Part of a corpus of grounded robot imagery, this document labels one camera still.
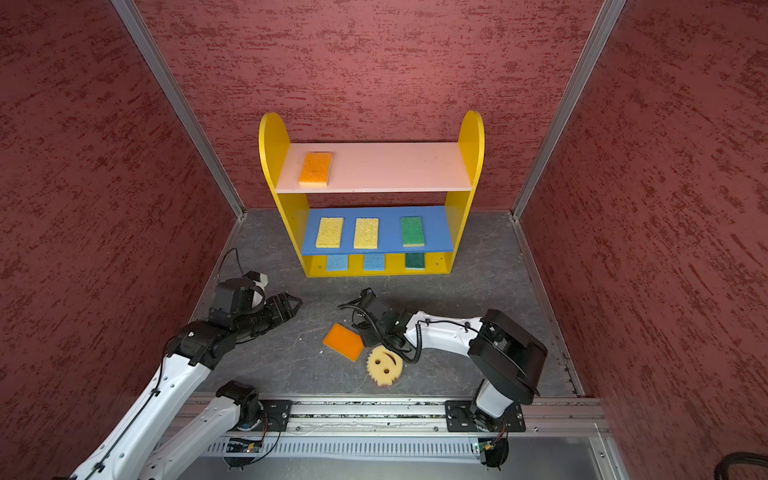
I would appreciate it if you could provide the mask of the orange sponge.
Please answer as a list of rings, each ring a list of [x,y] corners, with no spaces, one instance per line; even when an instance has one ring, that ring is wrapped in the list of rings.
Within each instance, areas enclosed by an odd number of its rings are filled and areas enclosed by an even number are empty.
[[[331,152],[308,152],[298,178],[299,185],[303,188],[327,187],[332,161]]]
[[[358,360],[364,349],[361,337],[338,323],[331,327],[323,344],[352,362]]]

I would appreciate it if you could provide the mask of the yellow smiley face sponge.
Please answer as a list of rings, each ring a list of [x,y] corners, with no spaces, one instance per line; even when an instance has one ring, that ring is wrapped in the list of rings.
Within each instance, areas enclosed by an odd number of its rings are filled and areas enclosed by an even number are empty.
[[[370,352],[366,363],[369,377],[379,387],[392,386],[402,375],[403,366],[402,358],[383,345]]]

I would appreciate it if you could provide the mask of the blue sponge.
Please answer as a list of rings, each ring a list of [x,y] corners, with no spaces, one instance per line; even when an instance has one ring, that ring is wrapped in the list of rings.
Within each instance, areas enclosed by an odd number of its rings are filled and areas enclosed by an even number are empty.
[[[385,254],[366,254],[363,260],[363,268],[365,271],[385,271],[386,255]]]
[[[326,270],[328,272],[343,272],[349,269],[349,257],[347,255],[328,255],[326,257]]]

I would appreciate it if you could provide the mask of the dark green scrub sponge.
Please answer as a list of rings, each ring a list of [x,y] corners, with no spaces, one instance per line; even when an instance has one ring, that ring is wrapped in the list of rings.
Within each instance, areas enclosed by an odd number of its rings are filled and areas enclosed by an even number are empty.
[[[425,254],[421,252],[406,253],[405,268],[407,270],[424,270],[426,268]]]

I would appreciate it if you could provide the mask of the light green sponge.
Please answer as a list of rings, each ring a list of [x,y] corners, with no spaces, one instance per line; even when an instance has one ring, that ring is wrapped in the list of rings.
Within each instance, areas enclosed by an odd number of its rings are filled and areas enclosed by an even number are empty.
[[[426,244],[423,221],[420,216],[401,218],[401,239],[405,248],[419,248]]]

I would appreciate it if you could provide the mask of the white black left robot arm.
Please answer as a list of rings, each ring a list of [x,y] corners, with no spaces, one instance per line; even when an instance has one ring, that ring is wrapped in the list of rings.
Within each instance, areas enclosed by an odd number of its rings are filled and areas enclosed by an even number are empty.
[[[159,367],[128,412],[72,473],[74,479],[177,479],[230,430],[260,440],[282,432],[282,417],[269,415],[257,390],[229,381],[197,417],[170,440],[161,439],[188,398],[236,347],[294,318],[300,298],[265,293],[266,275],[250,271],[215,289],[208,316],[184,326],[166,344]]]

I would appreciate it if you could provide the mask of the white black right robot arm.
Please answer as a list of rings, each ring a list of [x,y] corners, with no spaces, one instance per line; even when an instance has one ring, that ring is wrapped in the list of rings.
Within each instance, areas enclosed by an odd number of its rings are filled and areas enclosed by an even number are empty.
[[[395,370],[418,363],[427,350],[466,357],[479,370],[480,384],[471,401],[445,402],[448,430],[525,430],[522,407],[539,395],[548,349],[505,313],[450,318],[396,310],[370,288],[338,308],[351,312],[353,330],[371,350],[367,368],[378,385],[393,384]]]

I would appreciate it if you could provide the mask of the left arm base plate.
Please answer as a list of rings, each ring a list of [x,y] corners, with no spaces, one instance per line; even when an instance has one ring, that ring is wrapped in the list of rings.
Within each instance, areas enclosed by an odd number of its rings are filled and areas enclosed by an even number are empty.
[[[250,400],[240,406],[234,426],[240,432],[284,432],[291,414],[291,400]]]

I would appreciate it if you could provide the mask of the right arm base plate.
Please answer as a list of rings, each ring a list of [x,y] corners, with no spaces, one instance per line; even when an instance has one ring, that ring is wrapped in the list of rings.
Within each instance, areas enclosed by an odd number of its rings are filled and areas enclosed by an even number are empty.
[[[526,431],[521,405],[512,402],[501,417],[484,413],[468,400],[448,400],[444,404],[449,432],[521,433]]]

